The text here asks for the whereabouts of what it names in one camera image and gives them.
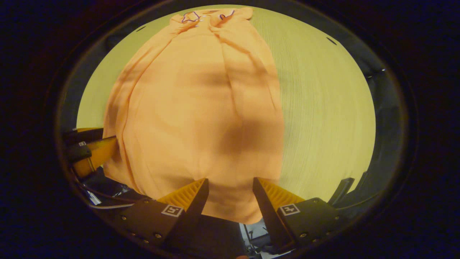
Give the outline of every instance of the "wooden table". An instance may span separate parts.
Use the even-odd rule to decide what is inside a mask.
[[[369,166],[375,140],[374,105],[364,75],[331,36],[289,16],[253,8],[251,23],[271,48],[281,86],[285,144],[279,185],[304,199],[328,201],[340,180],[353,177],[352,191]],[[145,26],[107,54],[82,96],[78,128],[103,127],[107,99],[121,70],[178,13],[139,27]]]

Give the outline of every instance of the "orange shirt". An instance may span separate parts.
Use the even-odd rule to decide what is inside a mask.
[[[275,63],[251,16],[176,15],[138,50],[105,111],[104,137],[119,144],[107,177],[153,199],[206,177],[203,214],[261,219],[253,178],[278,181],[284,123]]]

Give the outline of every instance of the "table surface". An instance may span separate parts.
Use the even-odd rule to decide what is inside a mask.
[[[77,127],[103,127],[107,99],[116,78],[172,16],[235,7],[242,6],[187,9],[134,30],[107,54],[91,76],[80,102]],[[279,185],[304,199],[328,201],[340,180],[352,177],[352,191],[368,169],[375,140],[374,105],[364,75],[331,36],[289,16],[253,9],[250,21],[270,46],[280,80],[285,138]]]

